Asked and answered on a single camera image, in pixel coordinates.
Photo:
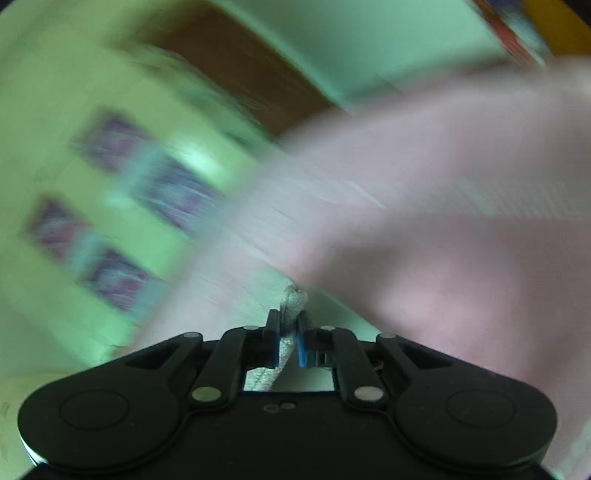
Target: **white surface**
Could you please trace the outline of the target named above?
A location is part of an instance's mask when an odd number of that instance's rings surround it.
[[[386,79],[504,51],[465,0],[218,0],[337,103]]]

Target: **wall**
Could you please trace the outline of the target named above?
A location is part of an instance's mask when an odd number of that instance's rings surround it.
[[[504,55],[464,0],[219,0],[344,101],[386,78]]]
[[[0,381],[16,375],[39,372],[69,373],[84,368],[50,335],[23,315],[11,310],[0,298]]]

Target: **colorful object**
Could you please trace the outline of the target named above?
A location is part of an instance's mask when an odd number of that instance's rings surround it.
[[[166,159],[139,200],[152,212],[185,233],[211,211],[219,195],[182,163]]]
[[[130,312],[152,277],[113,250],[108,250],[92,273],[89,286],[113,307]]]
[[[56,201],[47,200],[31,226],[31,234],[44,250],[59,261],[65,261],[86,227]]]
[[[120,173],[137,159],[150,136],[116,113],[109,113],[83,140],[82,153],[108,173]]]

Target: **screw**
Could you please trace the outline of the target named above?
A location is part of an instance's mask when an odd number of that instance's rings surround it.
[[[219,400],[222,392],[215,387],[199,387],[193,390],[191,396],[197,401],[210,402]]]
[[[359,387],[353,392],[355,398],[361,401],[377,402],[384,397],[384,391],[378,387],[370,387],[368,385]]]

